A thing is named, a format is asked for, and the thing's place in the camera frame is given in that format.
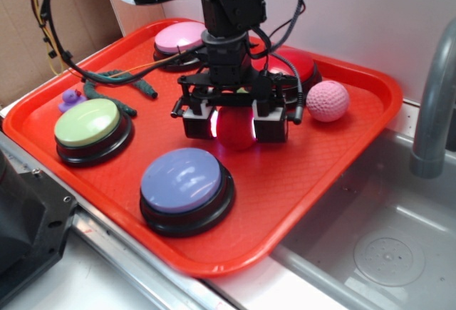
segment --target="purple button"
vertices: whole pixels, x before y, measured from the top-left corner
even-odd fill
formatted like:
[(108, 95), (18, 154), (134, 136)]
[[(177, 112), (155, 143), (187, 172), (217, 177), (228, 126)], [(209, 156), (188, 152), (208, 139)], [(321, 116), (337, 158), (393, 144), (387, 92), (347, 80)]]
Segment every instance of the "purple button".
[(178, 53), (202, 44), (204, 24), (196, 21), (176, 23), (161, 30), (155, 37), (155, 45), (163, 53)]
[(149, 165), (141, 180), (141, 193), (153, 209), (177, 214), (210, 200), (221, 180), (219, 162), (213, 155), (198, 148), (183, 148)]

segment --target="green button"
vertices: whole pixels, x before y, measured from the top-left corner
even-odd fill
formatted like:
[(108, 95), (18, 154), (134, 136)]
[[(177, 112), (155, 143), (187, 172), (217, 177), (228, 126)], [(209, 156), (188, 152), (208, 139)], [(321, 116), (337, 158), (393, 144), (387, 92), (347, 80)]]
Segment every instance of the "green button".
[(67, 110), (57, 121), (54, 134), (70, 147), (93, 144), (108, 135), (118, 124), (120, 113), (113, 101), (97, 98)]

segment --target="red ball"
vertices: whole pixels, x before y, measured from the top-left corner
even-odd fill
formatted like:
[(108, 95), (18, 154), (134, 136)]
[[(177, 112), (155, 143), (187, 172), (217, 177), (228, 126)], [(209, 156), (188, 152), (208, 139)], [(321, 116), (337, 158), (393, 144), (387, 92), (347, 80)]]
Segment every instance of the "red ball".
[(255, 143), (251, 107), (221, 107), (217, 119), (217, 139), (230, 150), (245, 150)]

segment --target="cardboard box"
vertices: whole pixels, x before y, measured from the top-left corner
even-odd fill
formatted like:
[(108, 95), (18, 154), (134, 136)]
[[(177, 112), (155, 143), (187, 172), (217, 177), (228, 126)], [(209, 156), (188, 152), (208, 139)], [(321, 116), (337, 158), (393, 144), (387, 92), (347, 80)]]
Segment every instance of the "cardboard box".
[[(150, 10), (139, 8), (120, 5), (114, 12), (110, 0), (52, 0), (58, 37), (75, 62), (116, 41), (122, 32), (163, 17), (161, 6), (155, 7), (152, 15)], [(30, 0), (0, 0), (0, 33), (0, 106), (4, 107), (52, 78), (53, 73)], [(56, 59), (52, 63), (60, 68)]]

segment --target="yellow wire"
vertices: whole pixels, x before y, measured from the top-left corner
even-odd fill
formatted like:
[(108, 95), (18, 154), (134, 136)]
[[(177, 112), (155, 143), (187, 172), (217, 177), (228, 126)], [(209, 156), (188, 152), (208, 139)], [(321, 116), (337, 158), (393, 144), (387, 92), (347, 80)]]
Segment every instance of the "yellow wire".
[(175, 58), (176, 56), (180, 55), (181, 53), (176, 53), (175, 55), (172, 55), (170, 57), (167, 57), (167, 58), (163, 58), (163, 59), (160, 59), (158, 61), (153, 61), (153, 62), (149, 62), (149, 63), (146, 63), (146, 64), (142, 64), (140, 66), (136, 66), (134, 68), (130, 68), (128, 70), (125, 70), (125, 71), (121, 71), (119, 73), (115, 73), (113, 75), (110, 75), (109, 77), (110, 78), (114, 78), (114, 77), (118, 77), (118, 76), (122, 76), (124, 73), (129, 73), (131, 71), (134, 71), (134, 70), (137, 70), (137, 69), (141, 69), (141, 68), (147, 68), (149, 66), (154, 66), (155, 64), (157, 63), (162, 63), (162, 62), (166, 62), (166, 61), (171, 61), (173, 58)]
[(55, 75), (60, 75), (65, 70), (64, 62), (63, 62), (62, 56), (60, 55), (60, 52), (58, 52), (58, 50), (57, 50), (56, 40), (54, 39), (52, 33), (48, 30), (44, 20), (41, 18), (41, 15), (39, 13), (38, 0), (33, 0), (33, 12), (35, 13), (36, 18), (38, 19), (38, 22), (39, 22), (41, 28), (43, 29), (43, 32), (44, 32), (45, 36), (50, 41), (50, 43), (46, 43), (46, 48), (48, 49), (48, 52), (51, 50), (51, 47), (52, 47), (52, 49), (57, 54), (58, 61), (60, 63), (61, 72), (59, 73), (59, 72), (56, 71), (56, 69), (53, 67), (51, 57), (49, 57), (49, 55), (47, 55), (48, 56), (49, 66), (51, 67), (51, 70), (52, 70), (52, 72)]

